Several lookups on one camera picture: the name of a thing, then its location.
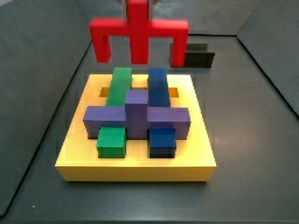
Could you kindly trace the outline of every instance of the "green cube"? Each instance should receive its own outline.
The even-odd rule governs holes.
[[[100,128],[97,134],[97,155],[100,158],[124,158],[127,155],[125,128]]]

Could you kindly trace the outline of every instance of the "navy blue cube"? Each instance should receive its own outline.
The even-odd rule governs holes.
[[[175,158],[175,129],[149,129],[149,158]]]

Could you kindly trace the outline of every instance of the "block structure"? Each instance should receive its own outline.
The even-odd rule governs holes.
[[[132,88],[147,88],[148,75],[133,75]],[[100,89],[108,87],[112,75],[91,75],[80,97],[69,131],[60,149],[56,168],[67,181],[208,181],[216,168],[211,143],[189,75],[169,75],[169,88],[177,88],[179,98],[171,98],[175,108],[188,108],[189,133],[176,140],[175,159],[149,158],[148,141],[127,140],[125,158],[99,158],[81,122],[87,105],[105,106]]]
[[[131,70],[116,68],[107,96],[107,105],[112,106],[88,106],[83,122],[88,139],[97,138],[97,152],[101,158],[105,157],[99,144],[103,127],[105,129],[125,129],[127,138],[132,140],[147,140],[149,138],[160,139],[161,142],[161,139],[169,136],[169,130],[172,130],[173,141],[175,139],[187,139],[191,126],[189,110],[187,108],[171,108],[167,70],[149,68],[148,73],[148,91],[145,89],[129,89],[132,85]],[[104,143],[103,137],[100,143],[105,145],[107,149],[108,143]],[[161,150],[163,153],[156,153],[156,149],[164,147],[167,148],[167,145],[161,145],[159,148],[157,145],[151,147],[149,144],[149,158],[159,158],[159,155],[160,158],[175,158],[175,146],[171,146],[172,152],[165,153]]]
[[[180,67],[188,38],[188,21],[153,19],[148,21],[147,0],[127,1],[127,21],[120,18],[95,18],[89,23],[91,40],[97,62],[111,56],[108,36],[128,36],[131,62],[147,64],[149,37],[172,38],[172,66]]]

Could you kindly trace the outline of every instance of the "green block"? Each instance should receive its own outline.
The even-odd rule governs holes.
[[[97,134],[97,154],[100,158],[124,158],[127,154],[125,128],[100,128]]]
[[[109,84],[107,106],[124,106],[127,90],[132,87],[132,68],[116,67]]]

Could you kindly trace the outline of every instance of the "yellow block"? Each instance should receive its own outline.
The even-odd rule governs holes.
[[[187,107],[191,128],[187,140],[176,141],[175,158],[148,158],[145,140],[128,140],[125,158],[99,158],[96,140],[88,140],[83,116],[87,106],[105,105],[100,89],[109,86],[111,74],[92,74],[80,97],[56,168],[67,181],[208,181],[216,162],[189,75],[168,75],[176,88],[172,107]],[[133,75],[132,88],[147,88],[147,75]]]

